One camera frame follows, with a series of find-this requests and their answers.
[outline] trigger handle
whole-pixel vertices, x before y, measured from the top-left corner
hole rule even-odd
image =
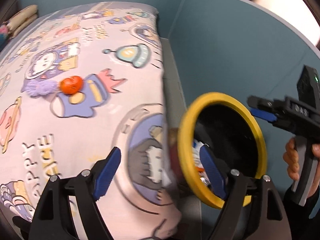
[[[316,174],[318,158],[313,155],[311,140],[295,137],[295,149],[299,155],[299,179],[292,184],[292,201],[304,206]]]

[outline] bed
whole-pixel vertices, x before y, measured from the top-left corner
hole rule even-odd
[[[180,212],[166,143],[157,10],[103,2],[41,17],[0,54],[0,202],[31,221],[50,176],[76,176],[117,146],[122,159],[97,201],[114,239],[172,236]],[[29,96],[44,81],[80,76],[74,95]],[[70,206],[79,239],[86,239]]]

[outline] folded blanket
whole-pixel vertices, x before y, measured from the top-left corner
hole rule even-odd
[[[16,28],[11,34],[11,39],[16,37],[25,27],[27,27],[30,23],[32,23],[35,19],[38,18],[37,14],[32,15],[28,19],[25,20],[18,28]]]
[[[30,5],[12,16],[10,20],[5,22],[8,27],[9,34],[12,34],[21,24],[36,14],[37,11],[38,6]]]

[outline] cartoon ufo print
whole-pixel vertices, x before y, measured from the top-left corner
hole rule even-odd
[[[157,31],[148,24],[137,23],[130,27],[128,31],[132,36],[138,38],[139,40],[149,43],[157,49],[161,47]]]
[[[142,17],[142,18],[149,18],[150,15],[146,12],[127,12],[127,14],[131,14],[131,15],[135,15],[135,16],[139,16],[139,17]]]
[[[151,50],[143,43],[137,45],[129,45],[118,48],[116,51],[110,49],[104,49],[104,54],[114,52],[117,59],[131,63],[135,68],[144,67],[150,60]]]

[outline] yellow ring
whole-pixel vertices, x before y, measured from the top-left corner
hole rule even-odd
[[[255,118],[248,109],[239,101],[226,94],[211,92],[199,96],[185,112],[181,119],[178,131],[178,155],[183,175],[195,195],[205,204],[213,208],[221,209],[224,201],[215,196],[200,180],[198,171],[195,169],[192,156],[192,144],[194,130],[200,112],[209,105],[220,104],[235,110],[249,125],[256,140],[258,149],[258,168],[255,178],[260,179],[267,170],[266,144],[261,129]],[[244,206],[249,204],[251,196],[246,196]]]

